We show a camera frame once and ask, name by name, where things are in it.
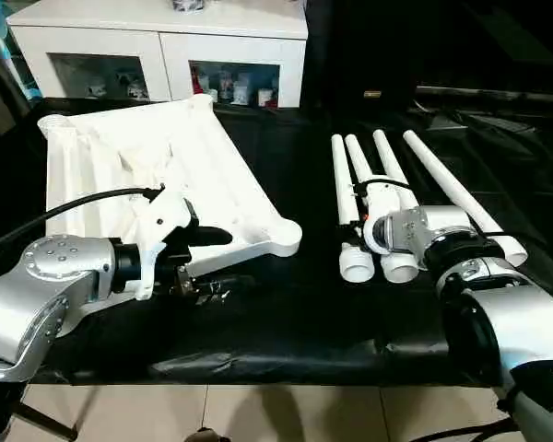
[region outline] white tube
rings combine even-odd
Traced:
[[[355,135],[350,134],[346,136],[344,141],[347,142],[348,153],[359,182],[370,180],[372,178],[371,166],[369,166],[367,158],[365,158],[365,154],[360,148],[359,140]]]
[[[364,152],[360,148],[359,140],[357,140],[355,135],[347,135],[345,141],[359,181],[366,181],[371,178],[389,178],[387,176],[372,174],[371,166],[369,166],[367,158],[365,158]],[[418,276],[418,263],[414,255],[387,253],[388,250],[379,246],[372,237],[372,229],[377,219],[400,209],[399,195],[396,189],[382,183],[373,183],[367,187],[366,200],[369,206],[369,218],[365,222],[363,236],[369,248],[382,255],[381,267],[385,279],[390,283],[396,284],[411,281]]]
[[[340,274],[350,283],[366,283],[375,274],[372,255],[359,246],[342,243],[340,252]]]
[[[332,135],[332,158],[334,160],[335,195],[338,200],[338,220],[340,225],[359,221],[359,209],[352,188],[347,154],[344,142],[338,134]]]
[[[359,209],[352,187],[344,141],[338,134],[332,135],[332,158],[334,160],[335,194],[338,200],[338,221],[343,226],[352,221],[359,221]],[[342,243],[338,262],[340,274],[345,281],[350,283],[365,283],[375,274],[372,255],[361,250],[359,246]]]
[[[372,133],[372,137],[375,140],[375,145],[377,145],[377,151],[379,152],[379,158],[383,164],[385,174],[392,180],[407,184],[406,175],[404,175],[404,171],[402,171],[399,162],[397,162],[397,158],[387,141],[385,132],[377,129]],[[397,193],[399,194],[399,202],[402,209],[406,210],[418,207],[418,200],[412,191],[398,187]]]
[[[404,139],[418,156],[424,167],[428,170],[432,178],[441,186],[442,190],[451,199],[451,201],[465,210],[471,216],[484,232],[501,232],[500,225],[491,217],[491,215],[477,202],[477,200],[467,191],[465,186],[449,171],[444,164],[430,151],[430,149],[418,138],[413,131],[406,131]],[[528,253],[516,239],[511,237],[495,237],[494,239],[506,256],[506,260],[513,266],[519,266],[526,258]]]

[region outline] robotic arm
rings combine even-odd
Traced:
[[[474,381],[497,386],[499,407],[517,424],[485,425],[474,440],[517,426],[528,442],[553,442],[553,296],[511,265],[524,261],[524,248],[514,238],[502,238],[507,235],[500,226],[413,132],[404,134],[406,142],[457,205],[418,205],[384,133],[375,131],[373,138],[387,176],[372,174],[351,134],[347,151],[359,181],[353,185],[342,138],[332,137],[339,222],[354,247],[349,256],[349,247],[342,249],[341,275],[353,283],[370,279],[374,267],[368,252],[381,255],[384,276],[392,283],[428,270],[452,359]],[[355,196],[368,208],[366,219],[359,219]],[[470,215],[493,234],[478,234]],[[409,272],[396,278],[390,263]],[[348,277],[355,274],[359,277]]]
[[[479,236],[459,207],[389,214],[373,236],[388,250],[413,253],[430,271],[460,369],[498,386],[501,408],[528,442],[553,442],[553,297]]]
[[[0,441],[26,383],[54,340],[74,329],[83,306],[125,291],[148,299],[155,281],[174,295],[194,296],[184,265],[188,246],[228,244],[231,235],[200,227],[193,207],[164,191],[139,219],[153,228],[139,244],[118,238],[54,235],[32,242],[10,272],[0,276]]]

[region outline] floor tile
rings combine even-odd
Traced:
[[[78,442],[182,442],[200,428],[206,386],[70,387],[33,385],[24,402],[63,424]],[[7,442],[61,442],[15,419]]]
[[[374,387],[209,386],[205,425],[232,442],[386,442]]]
[[[489,424],[506,415],[496,409],[488,389],[459,387],[396,387],[382,389],[391,442],[469,425]],[[443,442],[469,442],[472,436],[449,437]],[[520,433],[495,436],[491,442],[524,442]]]

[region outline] cable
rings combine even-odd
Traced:
[[[517,426],[516,426],[516,423],[513,421],[513,419],[511,417],[506,417],[499,421],[492,422],[491,424],[466,426],[463,428],[454,428],[453,430],[440,431],[439,433],[434,433],[432,435],[427,435],[427,436],[419,437],[417,439],[413,439],[411,442],[431,442],[433,440],[445,439],[447,437],[472,435],[474,433],[481,433],[480,436],[482,436],[485,434],[489,434],[490,432],[491,432],[491,435],[489,437],[492,437],[499,434],[500,432],[506,433],[509,431],[516,431],[516,429],[517,429]]]
[[[373,178],[372,180],[366,180],[363,182],[360,182],[359,184],[355,184],[354,190],[359,196],[366,196],[367,194],[367,186],[369,184],[373,184],[376,182],[382,182],[383,184],[391,184],[392,186],[401,187],[403,189],[408,189],[409,191],[412,190],[411,187],[409,187],[409,184],[405,184],[402,181],[397,180],[389,180],[387,178]]]
[[[533,237],[532,235],[529,235],[528,233],[524,232],[514,232],[514,231],[503,231],[503,232],[482,232],[479,231],[479,235],[485,238],[488,237],[512,237],[516,239],[521,239],[523,242],[531,242],[534,245],[536,245],[539,249],[541,249],[543,252],[545,252],[553,261],[553,250],[552,248],[545,242],[538,238]]]
[[[501,423],[497,422],[496,424],[499,425],[496,425],[495,427],[490,428],[489,430],[486,430],[480,435],[474,437],[471,442],[484,442],[497,435],[519,431],[518,425],[511,418],[504,419]]]
[[[106,198],[112,198],[114,196],[123,196],[123,195],[143,195],[144,197],[148,198],[149,201],[153,201],[154,198],[156,198],[162,192],[163,189],[164,189],[163,186],[161,189],[131,187],[128,189],[117,189],[114,191],[92,193],[91,195],[83,196],[82,198],[78,198],[77,200],[59,205],[54,209],[49,210],[44,214],[31,219],[28,223],[25,223],[22,226],[15,228],[11,232],[6,233],[4,236],[0,237],[0,246],[3,245],[4,243],[10,242],[20,237],[21,235],[24,235],[25,233],[35,228],[36,226],[40,225],[41,223],[45,222],[46,220],[53,218],[54,216],[60,215],[63,212],[66,212],[70,209],[79,207],[80,205],[92,203],[98,200],[104,200]]]

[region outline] black tablecloth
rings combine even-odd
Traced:
[[[44,209],[46,142],[36,121],[47,113],[122,105],[46,99],[0,140],[0,234]],[[466,127],[447,129],[438,116],[423,113],[381,112],[360,121],[217,106],[216,114],[280,214],[301,225],[299,252],[226,269],[250,274],[258,285],[222,302],[197,307],[158,297],[96,313],[56,341],[34,381],[470,383],[448,358],[439,303],[425,273],[406,285],[387,283],[381,269],[365,285],[341,280],[329,138],[356,134],[381,170],[371,133],[383,128],[420,202],[447,203],[401,138],[414,129],[504,228],[553,247],[553,122],[513,124],[453,112]],[[39,235],[3,250],[0,266]],[[553,261],[528,249],[523,269],[553,290]]]

